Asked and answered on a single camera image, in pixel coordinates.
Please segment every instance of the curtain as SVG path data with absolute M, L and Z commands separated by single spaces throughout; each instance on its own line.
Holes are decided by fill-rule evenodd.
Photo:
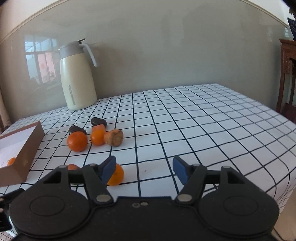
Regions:
M 2 99 L 1 90 L 0 90 L 0 133 L 5 131 L 10 125 L 11 125 L 10 118 L 5 108 L 5 105 Z

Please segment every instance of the black stone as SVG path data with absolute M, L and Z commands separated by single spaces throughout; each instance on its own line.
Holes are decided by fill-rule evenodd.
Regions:
M 68 133 L 69 133 L 69 135 L 70 135 L 70 134 L 72 134 L 73 132 L 76 132 L 76 131 L 81 131 L 81 132 L 83 132 L 83 133 L 86 135 L 86 130 L 80 128 L 79 126 L 71 126 L 71 127 L 69 128 Z
M 94 117 L 91 119 L 91 124 L 93 126 L 98 126 L 98 125 L 103 124 L 105 127 L 107 127 L 107 121 L 105 121 L 104 119 L 101 119 L 101 118 L 97 118 L 97 117 Z

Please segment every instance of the white upper wall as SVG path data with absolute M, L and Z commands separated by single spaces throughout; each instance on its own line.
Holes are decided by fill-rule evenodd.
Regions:
M 1 8 L 0 41 L 34 13 L 58 1 L 66 0 L 7 0 Z M 294 19 L 289 14 L 288 6 L 282 0 L 250 1 L 272 13 L 286 24 L 288 24 L 287 17 Z

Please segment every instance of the gray glossy wall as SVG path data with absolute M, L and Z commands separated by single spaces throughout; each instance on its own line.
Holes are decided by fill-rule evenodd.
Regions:
M 288 38 L 287 31 L 240 0 L 69 0 L 0 45 L 0 88 L 13 120 L 65 106 L 54 50 L 86 38 L 100 64 L 91 68 L 98 98 L 219 83 L 274 108 L 279 38 Z M 31 38 L 50 39 L 51 48 L 26 52 Z M 35 61 L 39 77 L 49 70 L 46 80 L 36 80 L 27 55 L 46 53 L 52 56 L 54 77 L 52 66 Z

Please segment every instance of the wall trim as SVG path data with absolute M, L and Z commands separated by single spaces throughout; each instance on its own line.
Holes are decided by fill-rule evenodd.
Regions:
M 28 23 L 29 21 L 31 21 L 32 19 L 36 18 L 38 15 L 46 12 L 47 10 L 50 10 L 51 8 L 54 8 L 57 5 L 60 5 L 64 2 L 67 2 L 69 0 L 57 0 L 56 2 L 40 9 L 39 11 L 37 11 L 36 13 L 34 13 L 33 15 L 31 15 L 30 17 L 28 17 L 27 19 L 25 19 L 24 21 L 22 21 L 18 26 L 16 26 L 13 30 L 11 30 L 3 39 L 0 40 L 0 44 L 2 44 L 10 35 L 12 35 L 15 31 L 17 31 L 19 28 L 21 28 L 22 26 L 24 26 L 26 23 Z M 268 14 L 269 16 L 271 16 L 272 18 L 274 18 L 275 20 L 277 20 L 278 22 L 280 22 L 282 25 L 284 25 L 285 27 L 289 28 L 289 25 L 287 25 L 284 21 L 282 21 L 281 19 L 279 19 L 277 16 L 273 15 L 271 12 L 267 11 L 266 9 L 258 6 L 257 4 L 249 1 L 249 0 L 239 0 L 242 1 L 244 3 L 247 3 L 259 10 L 261 10 L 262 12 Z

